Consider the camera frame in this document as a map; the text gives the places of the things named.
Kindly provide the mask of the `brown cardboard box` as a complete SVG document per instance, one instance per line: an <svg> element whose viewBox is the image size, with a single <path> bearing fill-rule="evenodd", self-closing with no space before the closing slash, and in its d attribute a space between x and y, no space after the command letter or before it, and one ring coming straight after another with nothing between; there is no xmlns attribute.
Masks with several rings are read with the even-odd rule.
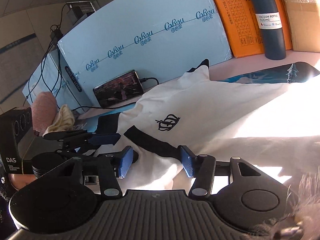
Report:
<svg viewBox="0 0 320 240"><path fill-rule="evenodd" d="M283 0L293 50L319 52L319 0Z"/></svg>

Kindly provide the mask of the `cream knit cloth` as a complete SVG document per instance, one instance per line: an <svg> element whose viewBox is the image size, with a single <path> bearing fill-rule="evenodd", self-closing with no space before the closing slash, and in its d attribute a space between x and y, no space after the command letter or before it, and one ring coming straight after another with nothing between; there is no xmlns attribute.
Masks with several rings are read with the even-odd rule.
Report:
<svg viewBox="0 0 320 240"><path fill-rule="evenodd" d="M53 132L70 131L75 123L74 115L67 104L62 105L53 123L47 127L44 135Z"/></svg>

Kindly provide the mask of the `black power adapter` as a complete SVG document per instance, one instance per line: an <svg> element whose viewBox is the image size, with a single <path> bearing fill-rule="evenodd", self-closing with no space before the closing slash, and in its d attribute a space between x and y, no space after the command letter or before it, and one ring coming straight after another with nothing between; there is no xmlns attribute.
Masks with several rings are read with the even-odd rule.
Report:
<svg viewBox="0 0 320 240"><path fill-rule="evenodd" d="M67 17L72 26L79 24L96 12L93 3L90 1L67 2L66 5L68 7Z"/></svg>

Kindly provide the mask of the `light blue printed box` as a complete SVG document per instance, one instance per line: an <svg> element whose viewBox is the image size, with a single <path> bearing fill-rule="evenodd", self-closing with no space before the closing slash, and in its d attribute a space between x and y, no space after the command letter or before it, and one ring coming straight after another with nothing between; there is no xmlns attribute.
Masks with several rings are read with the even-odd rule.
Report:
<svg viewBox="0 0 320 240"><path fill-rule="evenodd" d="M213 0L114 0L70 30L23 89L29 103L51 91L60 105L97 106L93 89L131 70L165 82L207 59L232 57Z"/></svg>

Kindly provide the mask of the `dark blue vacuum bottle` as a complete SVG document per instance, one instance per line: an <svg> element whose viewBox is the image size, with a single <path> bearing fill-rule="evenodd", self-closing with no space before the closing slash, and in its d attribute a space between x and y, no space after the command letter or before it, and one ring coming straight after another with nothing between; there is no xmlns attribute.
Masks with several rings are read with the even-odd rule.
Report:
<svg viewBox="0 0 320 240"><path fill-rule="evenodd" d="M276 0L249 1L260 31L265 57L270 60L285 59L285 38Z"/></svg>

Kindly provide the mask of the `black smartphone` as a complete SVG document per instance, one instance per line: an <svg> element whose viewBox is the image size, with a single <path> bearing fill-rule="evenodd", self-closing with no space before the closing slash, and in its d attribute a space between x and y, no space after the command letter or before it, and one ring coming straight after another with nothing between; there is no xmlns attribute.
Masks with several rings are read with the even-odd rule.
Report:
<svg viewBox="0 0 320 240"><path fill-rule="evenodd" d="M93 89L102 108L111 107L144 94L143 86L135 70L124 73Z"/></svg>

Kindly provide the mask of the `orange size-chart box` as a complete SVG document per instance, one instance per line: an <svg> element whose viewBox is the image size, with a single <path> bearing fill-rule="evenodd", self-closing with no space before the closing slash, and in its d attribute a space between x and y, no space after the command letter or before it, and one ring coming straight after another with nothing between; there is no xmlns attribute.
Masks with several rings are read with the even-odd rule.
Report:
<svg viewBox="0 0 320 240"><path fill-rule="evenodd" d="M264 54L263 42L249 0L214 0L236 58ZM281 0L276 0L283 25L285 47L292 49L289 22Z"/></svg>

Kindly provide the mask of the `pink knit cloth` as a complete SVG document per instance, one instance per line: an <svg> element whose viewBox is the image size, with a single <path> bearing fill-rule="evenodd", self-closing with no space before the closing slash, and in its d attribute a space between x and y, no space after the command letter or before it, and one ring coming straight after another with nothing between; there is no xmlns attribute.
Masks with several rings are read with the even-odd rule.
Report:
<svg viewBox="0 0 320 240"><path fill-rule="evenodd" d="M31 105L33 129L43 136L57 114L56 98L51 92L41 92Z"/></svg>

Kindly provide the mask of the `white black-trimmed t-shirt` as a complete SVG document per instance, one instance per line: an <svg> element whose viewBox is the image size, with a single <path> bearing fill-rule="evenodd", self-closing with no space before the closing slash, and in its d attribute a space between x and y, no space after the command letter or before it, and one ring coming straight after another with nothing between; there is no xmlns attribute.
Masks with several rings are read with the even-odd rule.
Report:
<svg viewBox="0 0 320 240"><path fill-rule="evenodd" d="M319 169L319 77L304 83L212 81L207 66L145 93L119 115L130 127L173 147L228 161L276 167L274 178L297 190Z"/></svg>

